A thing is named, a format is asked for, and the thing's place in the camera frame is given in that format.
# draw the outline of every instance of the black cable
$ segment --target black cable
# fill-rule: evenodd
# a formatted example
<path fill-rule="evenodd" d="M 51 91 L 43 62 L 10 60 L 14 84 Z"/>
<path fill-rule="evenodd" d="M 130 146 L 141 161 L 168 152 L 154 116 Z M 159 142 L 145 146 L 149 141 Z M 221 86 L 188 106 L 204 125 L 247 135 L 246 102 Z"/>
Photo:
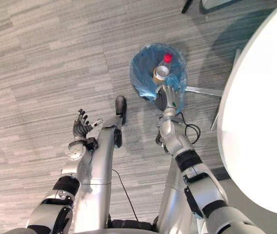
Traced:
<path fill-rule="evenodd" d="M 118 173 L 115 169 L 111 169 L 111 170 L 114 171 L 114 172 L 116 172 L 117 175 L 119 176 L 120 183 L 121 183 L 121 185 L 122 185 L 122 187 L 123 187 L 123 189 L 124 189 L 125 194 L 127 195 L 127 198 L 128 198 L 128 201 L 129 201 L 129 203 L 130 203 L 130 205 L 131 205 L 131 208 L 132 208 L 133 214 L 134 214 L 134 216 L 135 216 L 135 219 L 136 219 L 137 222 L 138 222 L 139 219 L 138 219 L 138 217 L 137 217 L 137 215 L 136 215 L 136 213 L 135 213 L 135 211 L 134 211 L 132 202 L 131 202 L 131 200 L 130 200 L 130 198 L 129 198 L 129 195 L 128 195 L 128 193 L 127 193 L 127 191 L 126 191 L 126 189 L 125 189 L 125 187 L 124 187 L 124 185 L 123 185 L 123 183 L 122 183 L 122 180 L 121 180 L 121 177 L 120 177 L 119 173 Z"/>
<path fill-rule="evenodd" d="M 186 125 L 186 127 L 185 127 L 185 135 L 187 136 L 187 128 L 192 128 L 192 129 L 196 132 L 197 138 L 196 138 L 196 140 L 194 140 L 194 141 L 192 142 L 192 144 L 195 144 L 195 143 L 199 140 L 200 135 L 201 135 L 200 128 L 199 128 L 197 125 L 192 124 L 192 123 L 191 123 L 191 124 L 187 124 L 187 123 L 185 122 L 184 115 L 183 115 L 182 112 L 178 113 L 176 116 L 178 116 L 178 115 L 180 115 L 180 114 L 181 114 L 181 116 L 182 116 L 182 119 L 183 119 L 184 124 Z"/>

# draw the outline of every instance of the blue plastic bag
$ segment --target blue plastic bag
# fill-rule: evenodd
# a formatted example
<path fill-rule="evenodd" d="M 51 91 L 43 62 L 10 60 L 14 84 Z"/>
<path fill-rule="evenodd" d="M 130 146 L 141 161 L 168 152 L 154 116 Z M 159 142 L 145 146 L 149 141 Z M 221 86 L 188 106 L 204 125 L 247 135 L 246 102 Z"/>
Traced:
<path fill-rule="evenodd" d="M 180 51 L 160 43 L 144 46 L 131 60 L 130 81 L 139 96 L 154 103 L 158 86 L 152 80 L 153 73 L 165 54 L 173 55 L 170 74 L 165 84 L 180 90 L 180 112 L 183 109 L 183 96 L 187 86 L 186 60 Z"/>

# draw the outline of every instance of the gray carpet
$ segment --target gray carpet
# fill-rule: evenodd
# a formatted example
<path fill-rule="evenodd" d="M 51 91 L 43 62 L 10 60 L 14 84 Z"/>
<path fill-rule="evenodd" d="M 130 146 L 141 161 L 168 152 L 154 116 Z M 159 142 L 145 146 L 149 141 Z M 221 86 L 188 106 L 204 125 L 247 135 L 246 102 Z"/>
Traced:
<path fill-rule="evenodd" d="M 184 3 L 0 0 L 0 233 L 24 227 L 57 180 L 75 112 L 82 107 L 91 120 L 108 118 L 117 95 L 127 98 L 128 118 L 113 167 L 138 218 L 157 216 L 170 157 L 155 144 L 159 111 L 130 85 L 131 58 L 148 43 L 167 43 L 186 56 L 191 86 L 223 89 L 236 48 L 277 7 L 277 0 L 242 0 L 204 15 L 195 0 L 183 15 Z M 186 121 L 202 130 L 196 151 L 221 172 L 217 135 L 210 132 L 220 99 L 186 96 Z M 134 218 L 115 174 L 110 213 Z"/>

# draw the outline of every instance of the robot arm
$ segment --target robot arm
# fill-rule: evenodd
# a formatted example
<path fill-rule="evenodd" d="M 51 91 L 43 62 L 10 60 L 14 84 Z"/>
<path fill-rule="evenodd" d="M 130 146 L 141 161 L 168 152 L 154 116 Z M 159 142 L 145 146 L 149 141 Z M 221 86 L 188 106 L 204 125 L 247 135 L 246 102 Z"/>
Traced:
<path fill-rule="evenodd" d="M 184 133 L 185 124 L 176 117 L 178 92 L 162 85 L 155 105 L 163 110 L 160 139 L 182 172 L 184 190 L 193 214 L 205 218 L 210 234 L 264 234 L 242 212 L 229 207 L 226 193 Z"/>
<path fill-rule="evenodd" d="M 74 141 L 69 144 L 68 159 L 53 189 L 31 213 L 26 227 L 38 234 L 66 234 L 71 225 L 75 196 L 79 186 L 87 176 L 87 167 L 91 161 L 91 150 L 98 147 L 94 138 L 86 134 L 99 125 L 99 119 L 93 124 L 86 121 L 87 115 L 80 109 L 74 122 Z"/>

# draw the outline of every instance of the white table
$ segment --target white table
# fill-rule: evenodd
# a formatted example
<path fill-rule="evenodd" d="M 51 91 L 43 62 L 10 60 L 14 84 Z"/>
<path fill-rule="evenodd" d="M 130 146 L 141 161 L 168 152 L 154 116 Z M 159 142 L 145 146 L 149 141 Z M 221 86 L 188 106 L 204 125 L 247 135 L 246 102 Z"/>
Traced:
<path fill-rule="evenodd" d="M 218 143 L 235 184 L 277 213 L 277 9 L 234 65 L 220 104 Z"/>

